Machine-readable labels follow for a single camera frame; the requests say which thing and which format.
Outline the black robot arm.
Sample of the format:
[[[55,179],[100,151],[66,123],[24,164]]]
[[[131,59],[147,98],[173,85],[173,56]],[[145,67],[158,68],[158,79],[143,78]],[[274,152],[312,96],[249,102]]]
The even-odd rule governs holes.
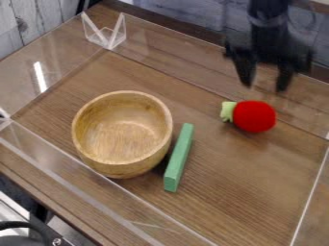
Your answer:
[[[225,57],[233,61],[246,87],[252,87],[260,63],[278,68],[277,92],[288,90],[296,74],[312,70],[313,49],[288,27],[290,4],[292,0],[249,0],[250,31],[226,35]]]

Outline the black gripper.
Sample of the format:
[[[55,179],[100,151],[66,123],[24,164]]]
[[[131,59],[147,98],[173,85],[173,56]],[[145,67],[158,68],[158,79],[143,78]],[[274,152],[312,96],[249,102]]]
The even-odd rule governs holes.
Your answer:
[[[249,32],[229,30],[225,48],[246,87],[253,84],[260,62],[278,65],[277,92],[286,91],[296,71],[312,69],[313,49],[286,29],[256,28]]]

